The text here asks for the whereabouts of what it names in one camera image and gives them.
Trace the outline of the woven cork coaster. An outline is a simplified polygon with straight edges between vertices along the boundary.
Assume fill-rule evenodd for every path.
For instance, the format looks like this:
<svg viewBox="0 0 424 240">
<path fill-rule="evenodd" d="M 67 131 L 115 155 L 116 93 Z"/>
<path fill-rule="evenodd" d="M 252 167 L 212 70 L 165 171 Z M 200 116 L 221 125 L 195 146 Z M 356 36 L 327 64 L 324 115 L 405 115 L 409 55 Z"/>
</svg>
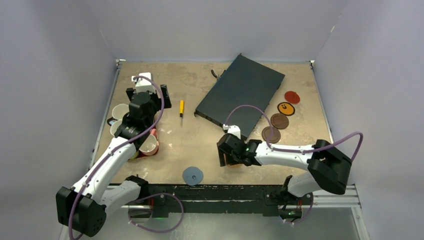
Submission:
<svg viewBox="0 0 424 240">
<path fill-rule="evenodd" d="M 229 168 L 240 168 L 242 164 L 236 162 L 235 164 L 230 163 L 230 164 L 227 164 L 226 166 Z"/>
</svg>

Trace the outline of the blue grey smiley coaster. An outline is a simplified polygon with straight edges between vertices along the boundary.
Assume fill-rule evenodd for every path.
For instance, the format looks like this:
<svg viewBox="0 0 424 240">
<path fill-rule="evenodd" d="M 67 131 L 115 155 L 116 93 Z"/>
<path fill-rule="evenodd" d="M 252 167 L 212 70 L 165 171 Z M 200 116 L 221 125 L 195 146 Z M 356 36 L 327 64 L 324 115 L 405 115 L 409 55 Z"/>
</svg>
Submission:
<svg viewBox="0 0 424 240">
<path fill-rule="evenodd" d="M 202 182 L 204 173 L 199 168 L 190 166 L 183 171 L 182 178 L 187 185 L 195 186 Z"/>
</svg>

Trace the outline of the dark wooden coaster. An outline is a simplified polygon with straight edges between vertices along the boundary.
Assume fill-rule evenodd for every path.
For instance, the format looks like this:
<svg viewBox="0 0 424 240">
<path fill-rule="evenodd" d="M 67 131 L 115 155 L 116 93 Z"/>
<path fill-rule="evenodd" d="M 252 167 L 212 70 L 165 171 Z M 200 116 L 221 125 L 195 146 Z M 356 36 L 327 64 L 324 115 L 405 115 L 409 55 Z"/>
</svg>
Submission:
<svg viewBox="0 0 424 240">
<path fill-rule="evenodd" d="M 271 144 L 278 143 L 281 139 L 280 131 L 274 126 L 267 126 L 261 131 L 261 136 L 264 141 Z"/>
<path fill-rule="evenodd" d="M 278 130 L 284 130 L 290 124 L 288 117 L 282 113 L 273 114 L 270 118 L 270 122 L 272 126 Z"/>
</svg>

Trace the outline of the orange smiley coaster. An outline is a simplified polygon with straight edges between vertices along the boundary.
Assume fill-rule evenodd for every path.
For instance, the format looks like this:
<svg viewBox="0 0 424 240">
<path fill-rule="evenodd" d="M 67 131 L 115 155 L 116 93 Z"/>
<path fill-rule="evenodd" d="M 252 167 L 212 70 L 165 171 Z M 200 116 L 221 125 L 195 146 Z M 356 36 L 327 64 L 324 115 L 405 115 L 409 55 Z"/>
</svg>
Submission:
<svg viewBox="0 0 424 240">
<path fill-rule="evenodd" d="M 292 116 L 295 114 L 296 109 L 294 106 L 289 102 L 281 102 L 277 105 L 277 110 L 279 113 L 286 115 L 286 116 Z"/>
</svg>

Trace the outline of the red round coaster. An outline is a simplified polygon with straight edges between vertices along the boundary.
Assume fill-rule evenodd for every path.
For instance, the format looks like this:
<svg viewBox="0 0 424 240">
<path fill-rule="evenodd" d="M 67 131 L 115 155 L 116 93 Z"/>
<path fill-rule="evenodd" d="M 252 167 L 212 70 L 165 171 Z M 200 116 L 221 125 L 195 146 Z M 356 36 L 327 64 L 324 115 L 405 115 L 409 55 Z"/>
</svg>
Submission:
<svg viewBox="0 0 424 240">
<path fill-rule="evenodd" d="M 287 102 L 291 104 L 298 104 L 301 100 L 300 96 L 295 91 L 287 91 L 284 94 L 284 98 Z"/>
</svg>

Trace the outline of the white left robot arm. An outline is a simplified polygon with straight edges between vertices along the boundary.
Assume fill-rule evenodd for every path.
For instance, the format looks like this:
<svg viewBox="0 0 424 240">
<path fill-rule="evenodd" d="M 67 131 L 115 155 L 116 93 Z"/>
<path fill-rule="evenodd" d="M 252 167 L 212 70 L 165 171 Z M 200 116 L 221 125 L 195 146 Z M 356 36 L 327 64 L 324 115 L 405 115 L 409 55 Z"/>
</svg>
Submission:
<svg viewBox="0 0 424 240">
<path fill-rule="evenodd" d="M 118 208 L 131 201 L 142 205 L 149 199 L 148 183 L 140 177 L 129 176 L 118 188 L 107 188 L 172 104 L 165 84 L 154 85 L 152 90 L 129 88 L 127 92 L 129 110 L 105 152 L 80 180 L 70 188 L 61 187 L 55 195 L 58 222 L 67 227 L 71 240 L 95 236 L 107 216 Z"/>
</svg>

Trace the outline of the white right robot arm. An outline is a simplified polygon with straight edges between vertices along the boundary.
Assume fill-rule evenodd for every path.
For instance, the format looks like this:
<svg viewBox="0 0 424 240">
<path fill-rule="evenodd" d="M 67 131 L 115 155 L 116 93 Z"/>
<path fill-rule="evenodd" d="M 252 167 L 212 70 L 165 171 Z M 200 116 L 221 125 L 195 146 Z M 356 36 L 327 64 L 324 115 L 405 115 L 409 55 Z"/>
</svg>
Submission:
<svg viewBox="0 0 424 240">
<path fill-rule="evenodd" d="M 172 107 L 157 114 L 158 152 L 151 179 L 156 184 L 182 184 L 184 171 L 196 167 L 207 185 L 282 185 L 288 204 L 309 192 L 323 190 L 314 169 L 329 160 L 319 146 L 330 136 L 324 115 L 299 126 L 295 116 L 284 131 L 273 130 L 275 144 L 261 131 L 278 110 L 272 102 L 280 84 L 217 82 L 204 90 L 169 84 Z"/>
</svg>

